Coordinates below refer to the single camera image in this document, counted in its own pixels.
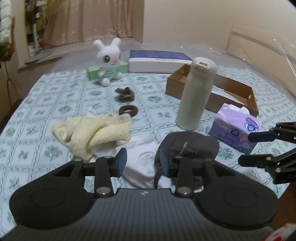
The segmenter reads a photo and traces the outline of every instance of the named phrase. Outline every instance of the bunny ear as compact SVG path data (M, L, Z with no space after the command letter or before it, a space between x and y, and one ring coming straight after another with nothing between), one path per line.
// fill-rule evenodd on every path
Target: bunny ear
M110 44L110 46L119 46L121 43L120 38L115 38L112 40L112 43Z
M102 50L103 48L105 48L105 45L103 44L103 42L101 40L96 40L93 43L95 46L97 46L98 50Z

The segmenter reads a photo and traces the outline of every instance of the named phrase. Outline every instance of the round black disc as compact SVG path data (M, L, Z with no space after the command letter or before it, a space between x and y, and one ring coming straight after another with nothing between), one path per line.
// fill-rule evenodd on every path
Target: round black disc
M256 229L272 222L278 206L267 187L235 176L220 177L198 196L198 206L211 221L231 229Z
M18 189L9 206L15 221L34 229L53 229L75 222L86 214L90 195L72 182L51 179Z

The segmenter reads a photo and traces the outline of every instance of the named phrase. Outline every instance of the screw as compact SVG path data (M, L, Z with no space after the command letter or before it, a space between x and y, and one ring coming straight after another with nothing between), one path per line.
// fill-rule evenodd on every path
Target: screw
M96 192L98 194L101 194L101 195L106 195L106 194L109 194L111 192L111 189L108 188L108 187L100 187L100 188L96 189Z
M180 187L177 189L177 192L182 195L188 195L192 192L192 189L189 187Z

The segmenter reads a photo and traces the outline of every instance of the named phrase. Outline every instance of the bunny eye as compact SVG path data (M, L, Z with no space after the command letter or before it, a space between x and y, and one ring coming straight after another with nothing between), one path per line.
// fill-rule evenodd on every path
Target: bunny eye
M108 62L110 61L110 56L109 56L109 55L105 55L105 56L103 57L103 61L104 61L105 63L108 63Z

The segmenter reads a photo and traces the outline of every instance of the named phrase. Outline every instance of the yellow towel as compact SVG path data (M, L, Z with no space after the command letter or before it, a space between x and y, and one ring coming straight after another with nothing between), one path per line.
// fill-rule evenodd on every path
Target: yellow towel
M93 118L68 117L55 123L52 132L72 153L88 162L93 156L91 148L110 141L129 141L130 128L129 114L114 116L109 113Z

